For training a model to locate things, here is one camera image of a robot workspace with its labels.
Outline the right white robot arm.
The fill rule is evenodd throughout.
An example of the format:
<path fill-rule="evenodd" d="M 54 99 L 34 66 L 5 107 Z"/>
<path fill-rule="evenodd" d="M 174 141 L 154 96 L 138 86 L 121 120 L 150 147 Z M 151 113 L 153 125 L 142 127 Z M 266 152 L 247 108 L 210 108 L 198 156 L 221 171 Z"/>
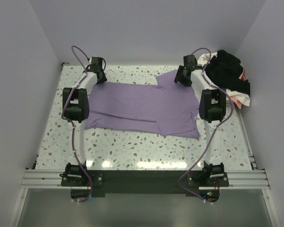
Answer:
<path fill-rule="evenodd" d="M 216 186 L 224 178 L 224 164 L 221 156 L 221 137 L 217 125 L 226 115 L 226 95 L 219 90 L 202 73 L 200 76 L 193 71 L 200 69 L 194 55 L 183 57 L 184 65 L 180 65 L 174 79 L 175 83 L 184 86 L 196 84 L 201 91 L 199 116 L 204 121 L 206 132 L 206 152 L 201 171 L 190 171 L 187 175 L 188 187 Z"/>

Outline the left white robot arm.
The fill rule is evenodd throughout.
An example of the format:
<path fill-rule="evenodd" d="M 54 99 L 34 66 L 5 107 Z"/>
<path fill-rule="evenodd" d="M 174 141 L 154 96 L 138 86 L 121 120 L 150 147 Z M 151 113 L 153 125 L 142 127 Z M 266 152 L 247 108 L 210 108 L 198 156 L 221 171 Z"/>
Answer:
<path fill-rule="evenodd" d="M 92 88 L 107 81 L 106 61 L 102 57 L 92 56 L 89 64 L 83 67 L 82 78 L 72 87 L 62 90 L 61 118 L 70 124 L 71 151 L 74 161 L 69 162 L 62 178 L 65 182 L 76 183 L 92 189 L 92 179 L 87 173 L 84 152 L 84 130 L 89 117 L 89 94 Z"/>

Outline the purple t shirt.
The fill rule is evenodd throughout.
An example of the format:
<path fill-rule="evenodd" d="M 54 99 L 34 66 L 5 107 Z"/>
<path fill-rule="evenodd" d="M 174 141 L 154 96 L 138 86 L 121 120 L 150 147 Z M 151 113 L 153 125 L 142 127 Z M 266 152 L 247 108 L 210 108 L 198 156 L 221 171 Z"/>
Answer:
<path fill-rule="evenodd" d="M 156 77 L 155 85 L 105 82 L 89 95 L 85 129 L 142 131 L 197 139 L 199 102 L 192 87 L 174 82 L 176 71 Z"/>

